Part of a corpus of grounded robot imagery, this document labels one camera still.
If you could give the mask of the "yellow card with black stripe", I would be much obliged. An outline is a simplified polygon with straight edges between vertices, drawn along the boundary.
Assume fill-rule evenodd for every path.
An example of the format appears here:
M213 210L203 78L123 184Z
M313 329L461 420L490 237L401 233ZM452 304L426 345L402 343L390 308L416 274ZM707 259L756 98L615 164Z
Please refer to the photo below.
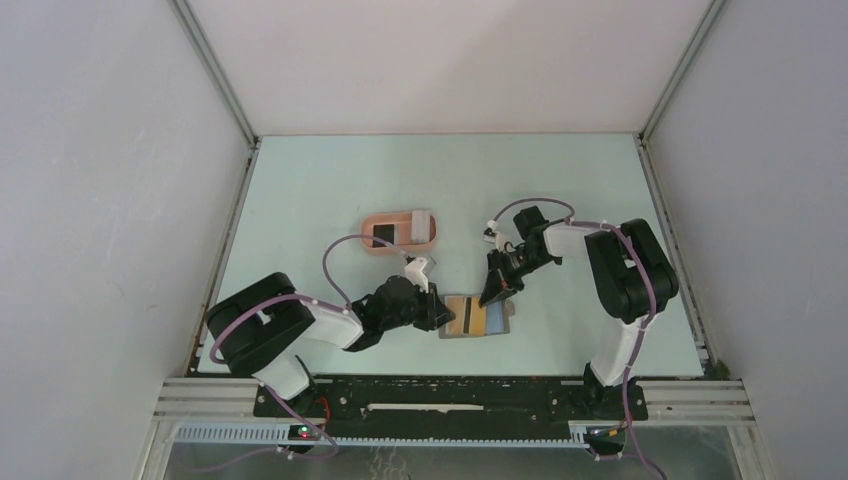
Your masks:
M443 332L448 338L486 335L487 310L480 306L478 296L447 296L445 303L455 316L443 326Z

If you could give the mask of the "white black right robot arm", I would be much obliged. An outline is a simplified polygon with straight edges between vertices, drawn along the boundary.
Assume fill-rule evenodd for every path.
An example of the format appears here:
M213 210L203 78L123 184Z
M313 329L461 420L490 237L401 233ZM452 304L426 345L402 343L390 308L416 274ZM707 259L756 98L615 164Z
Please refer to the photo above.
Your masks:
M616 322L587 365L581 402L591 416L606 418L622 403L618 387L630 381L650 325L677 296L678 276L644 219L612 224L568 214L548 220L537 200L519 203L523 208L513 218L519 243L500 231L497 217L484 229L484 239L494 247L487 254L479 304L516 295L525 287L525 276L543 266L561 264L566 257L587 259L600 304Z

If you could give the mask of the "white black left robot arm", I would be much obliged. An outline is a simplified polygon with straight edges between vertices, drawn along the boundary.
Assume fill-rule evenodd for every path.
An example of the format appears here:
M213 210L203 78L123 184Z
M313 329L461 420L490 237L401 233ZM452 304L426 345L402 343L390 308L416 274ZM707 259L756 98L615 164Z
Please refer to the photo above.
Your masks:
M219 302L204 317L214 338L210 360L236 376L257 379L297 417L312 411L316 390L305 363L287 352L295 341L317 340L359 352L390 330L435 331L454 319L433 283L423 288L393 275L350 307L340 307L299 293L281 272Z

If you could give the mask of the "taupe leather card holder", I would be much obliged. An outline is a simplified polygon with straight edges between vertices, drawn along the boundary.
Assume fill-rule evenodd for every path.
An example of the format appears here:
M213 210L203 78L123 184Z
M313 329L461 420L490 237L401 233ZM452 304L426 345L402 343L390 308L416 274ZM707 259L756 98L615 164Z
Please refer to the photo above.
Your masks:
M505 335L510 333L510 320L511 317L515 314L515 307L510 300L504 300L500 302L493 303L489 306L485 306L487 310L487 327L486 327L486 335L487 336L497 336L497 335ZM465 339L465 338L482 338L482 337L465 337L465 338L448 338L444 332L443 327L438 330L438 336L440 339Z

